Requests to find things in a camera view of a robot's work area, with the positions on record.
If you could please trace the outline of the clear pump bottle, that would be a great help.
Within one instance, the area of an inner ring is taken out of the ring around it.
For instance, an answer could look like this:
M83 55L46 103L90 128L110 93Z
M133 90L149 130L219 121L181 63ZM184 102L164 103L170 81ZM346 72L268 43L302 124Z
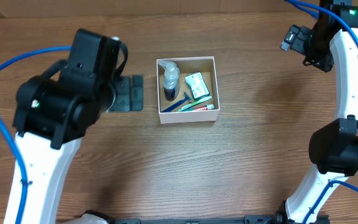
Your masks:
M163 90L165 99L168 101L173 101L177 97L180 89L180 71L175 62L159 60L157 63L164 69Z

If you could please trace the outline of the blue disposable razor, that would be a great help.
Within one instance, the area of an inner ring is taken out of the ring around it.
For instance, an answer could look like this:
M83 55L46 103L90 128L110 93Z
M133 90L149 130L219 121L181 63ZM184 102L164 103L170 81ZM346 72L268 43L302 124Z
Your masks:
M179 100L178 102L176 102L173 105L169 106L167 109L163 110L162 112L163 113L169 113L169 112L173 111L175 108L179 107L180 105L182 105L185 102L189 102L189 103L192 102L191 97L186 92L184 92L184 96L185 96L184 99Z

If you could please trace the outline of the green white toothbrush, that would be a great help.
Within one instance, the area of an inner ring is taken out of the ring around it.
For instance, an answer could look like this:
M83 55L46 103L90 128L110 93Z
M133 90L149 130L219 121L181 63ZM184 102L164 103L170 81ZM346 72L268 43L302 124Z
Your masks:
M208 100L210 100L210 99L212 99L212 98L213 98L212 96L206 96L206 97L204 97L204 98L201 98L201 99L199 99L199 100L197 100L197 101L195 101L195 102L193 102L193 103L190 103L190 104L187 104L187 105L181 107L181 108L178 110L178 112L185 111L185 110L187 110L187 109L189 109L189 108L191 108L191 107L193 107L193 106L196 106L196 105L198 105L198 104L204 103L204 102L206 102L206 101L208 101Z

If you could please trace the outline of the green white soap pack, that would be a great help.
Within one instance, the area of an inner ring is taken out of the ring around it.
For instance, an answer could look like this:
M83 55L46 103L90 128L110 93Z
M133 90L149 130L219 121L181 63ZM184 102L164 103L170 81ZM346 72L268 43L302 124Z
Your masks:
M206 86L206 83L200 72L186 76L185 82L191 90L191 94L194 100L199 100L210 95L210 91L208 90L208 87Z

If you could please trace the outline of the Colgate toothpaste tube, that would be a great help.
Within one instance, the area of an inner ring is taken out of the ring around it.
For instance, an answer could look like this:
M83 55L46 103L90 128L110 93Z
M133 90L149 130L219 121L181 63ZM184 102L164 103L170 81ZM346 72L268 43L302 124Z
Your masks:
M208 110L213 110L213 109L214 109L214 105L210 104L210 105L200 106L197 108L190 108L189 111L208 111Z

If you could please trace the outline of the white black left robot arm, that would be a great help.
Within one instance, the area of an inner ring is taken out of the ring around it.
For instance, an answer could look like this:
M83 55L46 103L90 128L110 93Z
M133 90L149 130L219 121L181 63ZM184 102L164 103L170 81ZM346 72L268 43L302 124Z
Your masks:
M66 60L16 95L16 160L5 223L55 223L65 178L86 130L103 113L141 111L143 78L125 77L127 46L79 29Z

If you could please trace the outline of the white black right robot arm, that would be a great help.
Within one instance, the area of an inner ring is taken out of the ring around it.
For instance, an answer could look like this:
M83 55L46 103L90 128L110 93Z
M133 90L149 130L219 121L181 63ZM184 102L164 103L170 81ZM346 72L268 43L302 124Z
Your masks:
M303 65L336 76L334 119L310 138L310 168L273 223L328 223L319 211L340 185L358 171L358 6L350 1L293 1L311 15L312 28L291 26L281 44L304 57Z

